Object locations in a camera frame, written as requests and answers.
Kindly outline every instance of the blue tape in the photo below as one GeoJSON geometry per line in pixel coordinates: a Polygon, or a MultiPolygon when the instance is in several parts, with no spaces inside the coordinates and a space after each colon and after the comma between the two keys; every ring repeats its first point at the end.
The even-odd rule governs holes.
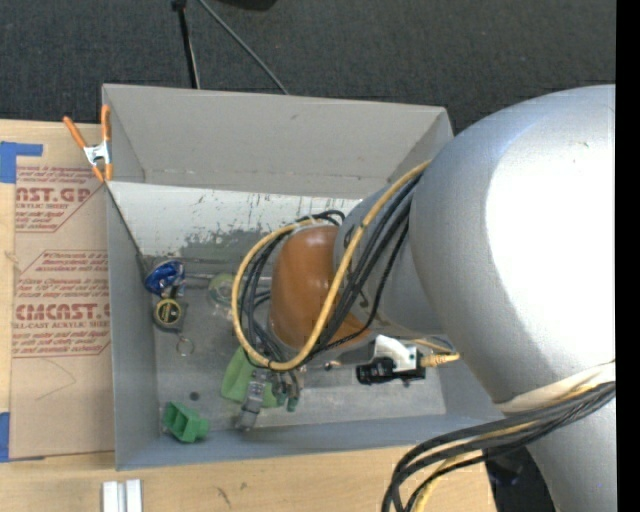
{"type": "Polygon", "coordinates": [[[0,412],[0,462],[9,461],[9,413],[0,412]]]}
{"type": "Polygon", "coordinates": [[[184,265],[178,260],[169,260],[155,267],[144,280],[144,286],[151,293],[162,297],[162,293],[184,280],[184,265]]]}
{"type": "Polygon", "coordinates": [[[42,156],[42,144],[0,142],[0,183],[16,182],[16,161],[19,156],[42,156]]]}

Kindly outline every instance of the green plastic part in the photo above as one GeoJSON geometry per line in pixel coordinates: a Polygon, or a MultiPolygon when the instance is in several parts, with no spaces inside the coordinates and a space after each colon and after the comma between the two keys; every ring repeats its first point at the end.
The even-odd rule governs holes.
{"type": "Polygon", "coordinates": [[[183,443],[194,443],[209,432],[209,421],[180,402],[167,402],[162,424],[183,443]]]}
{"type": "MultiPolygon", "coordinates": [[[[247,355],[244,353],[244,350],[242,350],[242,347],[238,347],[222,379],[222,396],[228,400],[243,403],[247,396],[247,388],[252,379],[254,369],[254,366],[247,359],[247,355]]],[[[281,405],[283,404],[278,403],[278,400],[273,394],[271,383],[268,383],[265,386],[262,407],[271,408],[280,407],[281,405]]]]}

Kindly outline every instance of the cardboard sheet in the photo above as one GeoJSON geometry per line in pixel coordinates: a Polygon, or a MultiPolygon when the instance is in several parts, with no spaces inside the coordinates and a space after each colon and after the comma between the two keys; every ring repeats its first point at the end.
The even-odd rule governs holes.
{"type": "Polygon", "coordinates": [[[104,190],[62,123],[0,121],[0,141],[42,146],[15,167],[9,455],[113,449],[104,190]]]}
{"type": "Polygon", "coordinates": [[[15,184],[0,182],[0,414],[9,410],[15,195],[15,184]]]}

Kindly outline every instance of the black floor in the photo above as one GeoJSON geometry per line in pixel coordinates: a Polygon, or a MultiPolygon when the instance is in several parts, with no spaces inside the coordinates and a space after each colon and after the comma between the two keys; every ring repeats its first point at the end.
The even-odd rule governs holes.
{"type": "MultiPolygon", "coordinates": [[[[616,79],[614,0],[207,1],[291,94],[444,106],[456,133],[616,79]]],[[[202,88],[281,93],[196,0],[187,21],[202,88]]],[[[96,122],[105,82],[190,87],[170,0],[0,0],[0,118],[96,122]]],[[[499,510],[552,510],[523,460],[499,510]]]]}

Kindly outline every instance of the green connector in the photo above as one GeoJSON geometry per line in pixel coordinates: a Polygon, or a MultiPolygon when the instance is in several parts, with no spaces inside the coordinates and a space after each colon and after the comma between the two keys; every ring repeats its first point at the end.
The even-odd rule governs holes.
{"type": "Polygon", "coordinates": [[[278,404],[278,407],[282,407],[285,402],[287,401],[287,394],[286,393],[278,393],[276,395],[276,402],[278,404]]]}
{"type": "Polygon", "coordinates": [[[209,432],[209,421],[180,402],[167,402],[162,424],[183,443],[194,443],[209,432]]]}

